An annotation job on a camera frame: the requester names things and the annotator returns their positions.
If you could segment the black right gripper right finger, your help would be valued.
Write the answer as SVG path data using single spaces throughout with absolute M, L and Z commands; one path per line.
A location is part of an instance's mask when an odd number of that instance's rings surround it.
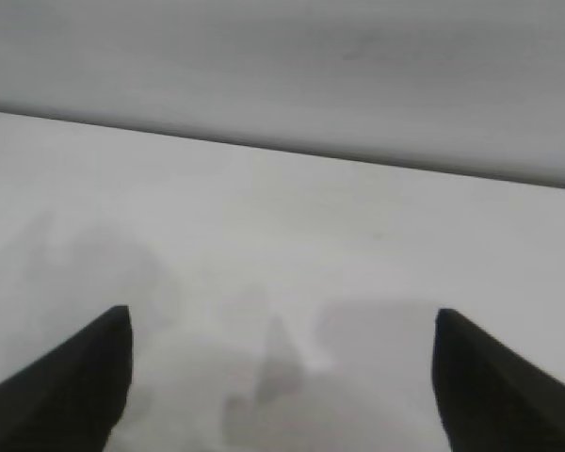
M 436 316 L 431 380 L 453 451 L 565 451 L 565 384 L 453 309 Z

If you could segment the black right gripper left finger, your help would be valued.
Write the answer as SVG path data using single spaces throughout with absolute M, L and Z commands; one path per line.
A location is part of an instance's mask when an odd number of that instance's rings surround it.
M 0 451 L 102 451 L 133 375 L 129 309 L 114 306 L 0 382 Z

